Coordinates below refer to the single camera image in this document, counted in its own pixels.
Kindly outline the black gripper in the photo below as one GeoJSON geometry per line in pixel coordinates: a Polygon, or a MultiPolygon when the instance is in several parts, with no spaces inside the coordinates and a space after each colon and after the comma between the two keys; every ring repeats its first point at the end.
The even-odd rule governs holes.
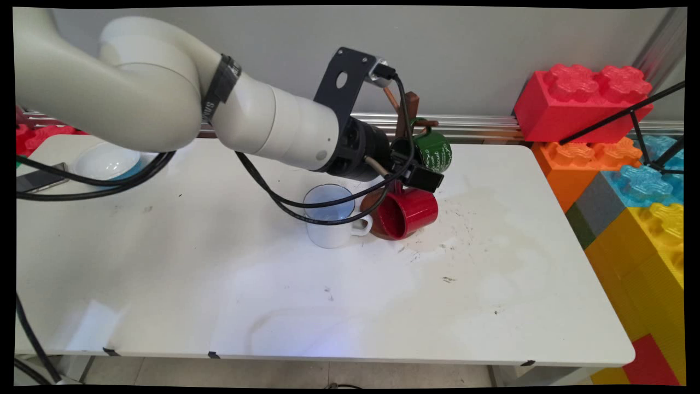
{"type": "Polygon", "coordinates": [[[383,168],[398,173],[404,164],[407,170],[395,180],[394,192],[401,194],[405,188],[425,190],[434,194],[441,185],[444,175],[424,166],[422,150],[415,141],[407,138],[397,138],[392,144],[387,135],[380,129],[354,117],[349,117],[345,129],[339,134],[339,140],[331,159],[328,162],[328,174],[359,182],[370,182],[378,173],[366,164],[364,158],[374,159],[383,168]],[[409,162],[396,161],[390,158],[392,150],[408,158],[413,146],[413,159],[409,162]]]}

